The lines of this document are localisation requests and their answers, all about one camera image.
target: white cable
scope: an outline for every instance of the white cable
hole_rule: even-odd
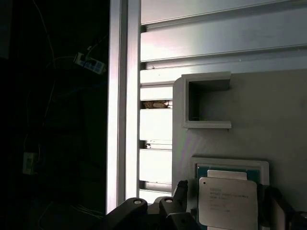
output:
[[[85,213],[85,214],[87,214],[87,215],[91,215],[91,216],[93,216],[93,217],[96,217],[96,218],[98,218],[98,219],[101,219],[101,216],[97,216],[97,215],[94,215],[94,214],[92,214],[92,213],[85,212],[85,211],[80,210],[80,209],[78,209],[78,208],[76,208],[76,207],[74,207],[74,206],[71,206],[71,207],[72,207],[73,209],[79,211],[79,212],[82,212],[82,213]]]
[[[37,225],[39,226],[39,228],[40,228],[41,230],[44,230],[44,229],[41,227],[40,221],[42,220],[42,218],[44,217],[45,213],[47,212],[47,210],[50,208],[50,206],[51,206],[52,204],[53,204],[53,201],[50,202],[50,204],[48,204],[48,206],[47,206],[46,209],[43,211],[42,215],[40,216],[40,218],[39,218],[38,221],[37,221]]]
[[[87,211],[91,211],[91,212],[95,212],[95,213],[98,213],[98,214],[101,214],[101,215],[105,215],[104,213],[102,212],[99,212],[99,211],[96,211],[96,210],[93,210],[93,209],[88,209],[86,207],[84,207],[83,205],[79,204],[80,207],[82,207],[83,209],[87,210]]]

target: gray plastic panel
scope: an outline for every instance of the gray plastic panel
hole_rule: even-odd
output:
[[[205,100],[212,115],[232,121],[228,131],[181,128],[182,83],[173,88],[173,188],[189,178],[191,156],[263,160],[270,184],[306,210],[307,70],[232,74],[230,90]]]
[[[201,21],[141,34],[141,61],[307,45],[307,8]]]
[[[233,10],[282,0],[142,0],[141,23]]]

